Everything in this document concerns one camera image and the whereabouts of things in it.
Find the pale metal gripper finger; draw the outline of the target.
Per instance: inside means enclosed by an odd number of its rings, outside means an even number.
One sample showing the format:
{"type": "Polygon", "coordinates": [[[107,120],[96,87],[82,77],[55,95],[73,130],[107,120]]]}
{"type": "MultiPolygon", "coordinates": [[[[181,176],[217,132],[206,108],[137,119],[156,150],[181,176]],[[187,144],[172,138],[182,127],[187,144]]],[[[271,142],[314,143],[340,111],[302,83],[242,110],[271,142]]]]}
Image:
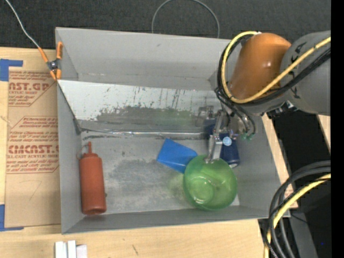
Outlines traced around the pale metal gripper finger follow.
{"type": "Polygon", "coordinates": [[[213,161],[215,144],[216,144],[216,140],[214,136],[210,136],[208,140],[208,154],[205,157],[206,163],[211,163],[213,161]]]}
{"type": "Polygon", "coordinates": [[[220,158],[221,149],[223,146],[223,141],[219,135],[213,136],[213,147],[212,147],[212,161],[218,160],[220,158]]]}

